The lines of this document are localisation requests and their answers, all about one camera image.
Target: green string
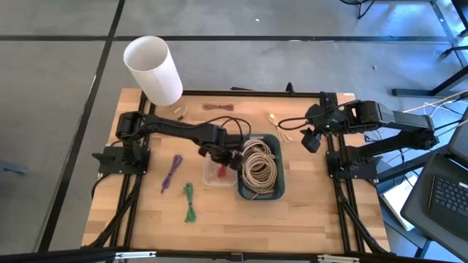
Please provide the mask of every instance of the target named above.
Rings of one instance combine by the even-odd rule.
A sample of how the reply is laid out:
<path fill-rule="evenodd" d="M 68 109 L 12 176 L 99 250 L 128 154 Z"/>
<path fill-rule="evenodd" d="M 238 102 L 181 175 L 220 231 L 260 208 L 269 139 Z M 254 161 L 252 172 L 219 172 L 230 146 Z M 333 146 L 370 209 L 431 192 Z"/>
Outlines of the green string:
<path fill-rule="evenodd" d="M 192 199 L 193 199 L 193 185 L 192 183 L 187 183 L 184 186 L 184 193 L 187 195 L 187 200 L 189 200 L 189 210 L 187 211 L 187 217 L 185 218 L 185 223 L 193 223 L 197 219 L 195 215 L 195 210 L 193 209 Z"/>

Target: purple string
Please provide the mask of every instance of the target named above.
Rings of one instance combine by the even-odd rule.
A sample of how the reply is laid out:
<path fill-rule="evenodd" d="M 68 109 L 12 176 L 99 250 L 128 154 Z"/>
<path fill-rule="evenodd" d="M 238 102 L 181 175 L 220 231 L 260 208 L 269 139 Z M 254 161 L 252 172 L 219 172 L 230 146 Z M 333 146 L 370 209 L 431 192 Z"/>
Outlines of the purple string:
<path fill-rule="evenodd" d="M 164 193 L 164 190 L 169 188 L 169 185 L 170 185 L 170 179 L 172 178 L 174 172 L 176 172 L 177 168 L 181 165 L 182 163 L 182 156 L 181 155 L 174 155 L 174 160 L 173 160 L 173 165 L 172 167 L 170 168 L 170 171 L 169 173 L 167 174 L 166 178 L 164 179 L 164 181 L 162 181 L 162 189 L 161 189 L 161 193 Z"/>

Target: gray floor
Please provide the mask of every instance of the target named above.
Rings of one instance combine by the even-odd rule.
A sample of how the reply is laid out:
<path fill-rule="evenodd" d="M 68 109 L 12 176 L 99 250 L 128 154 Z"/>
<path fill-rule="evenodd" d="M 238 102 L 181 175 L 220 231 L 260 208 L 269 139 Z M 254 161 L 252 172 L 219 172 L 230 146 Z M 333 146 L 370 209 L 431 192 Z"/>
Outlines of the gray floor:
<path fill-rule="evenodd" d="M 0 34 L 106 35 L 117 3 L 0 0 Z M 440 7 L 448 21 L 455 21 L 449 22 L 450 26 L 455 24 L 450 5 L 441 1 Z M 445 35 L 428 3 L 378 1 L 362 20 L 355 19 L 356 12 L 356 7 L 338 0 L 127 0 L 117 35 Z M 168 44 L 185 89 L 227 90 L 239 86 L 282 91 L 287 82 L 293 82 L 297 91 L 353 92 L 360 99 L 377 100 L 394 110 L 430 100 L 395 98 L 389 95 L 389 89 L 430 89 L 461 68 L 454 55 L 438 59 L 450 47 L 448 43 Z M 54 234 L 53 250 L 80 246 L 97 176 L 98 163 L 91 153 L 101 151 L 107 141 L 121 88 L 137 87 L 122 63 L 127 45 L 114 42 L 110 50 Z M 103 46 L 103 42 L 0 42 L 0 123 L 4 127 L 0 129 L 0 159 L 30 169 L 25 176 L 5 174 L 0 178 L 0 254 L 35 248 Z M 465 106 L 453 108 L 463 111 Z M 440 110 L 434 122 L 439 125 L 457 117 Z M 382 131 L 384 137 L 391 134 Z M 418 154 L 413 151 L 405 156 Z M 387 231 L 392 251 L 414 255 L 414 246 L 392 229 Z"/>

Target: clear plastic container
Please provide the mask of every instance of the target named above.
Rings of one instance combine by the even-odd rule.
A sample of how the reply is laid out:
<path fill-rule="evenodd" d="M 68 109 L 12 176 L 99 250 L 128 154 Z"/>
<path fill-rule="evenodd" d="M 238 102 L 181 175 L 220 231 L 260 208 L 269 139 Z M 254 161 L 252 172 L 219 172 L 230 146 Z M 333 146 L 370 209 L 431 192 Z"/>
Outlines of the clear plastic container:
<path fill-rule="evenodd" d="M 237 172 L 229 167 L 222 167 L 212 161 L 207 153 L 203 166 L 203 182 L 208 186 L 234 186 L 237 183 Z"/>

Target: cable bundle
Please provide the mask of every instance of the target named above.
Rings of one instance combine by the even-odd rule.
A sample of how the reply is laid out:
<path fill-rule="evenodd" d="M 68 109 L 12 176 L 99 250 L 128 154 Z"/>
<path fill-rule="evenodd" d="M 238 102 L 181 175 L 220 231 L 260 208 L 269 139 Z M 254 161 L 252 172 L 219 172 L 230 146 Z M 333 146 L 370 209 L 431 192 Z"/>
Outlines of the cable bundle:
<path fill-rule="evenodd" d="M 273 113 L 268 114 L 268 120 L 270 120 L 270 122 L 276 127 L 276 130 L 278 131 L 279 141 L 281 144 L 286 145 L 292 142 L 293 139 L 291 138 L 291 136 L 286 135 L 284 131 L 282 131 L 279 128 L 278 121 L 276 120 L 276 117 Z"/>
<path fill-rule="evenodd" d="M 273 193 L 278 175 L 275 155 L 262 140 L 250 139 L 244 143 L 244 165 L 242 168 L 242 180 L 248 188 L 256 194 Z"/>
<path fill-rule="evenodd" d="M 165 189 L 169 188 L 170 179 L 173 177 L 174 172 L 176 172 L 177 168 L 181 165 L 183 160 L 184 159 L 182 158 L 181 155 L 179 154 L 174 155 L 173 165 L 171 166 L 166 178 L 162 181 L 161 194 L 164 193 Z"/>
<path fill-rule="evenodd" d="M 187 217 L 185 218 L 185 224 L 193 223 L 197 220 L 197 215 L 195 214 L 195 209 L 193 209 L 192 200 L 193 200 L 193 185 L 192 183 L 187 183 L 184 186 L 184 193 L 187 196 L 187 201 L 189 201 L 189 209 L 187 211 Z"/>
<path fill-rule="evenodd" d="M 216 105 L 216 104 L 203 103 L 203 109 L 204 110 L 223 109 L 223 110 L 233 111 L 234 104 Z"/>

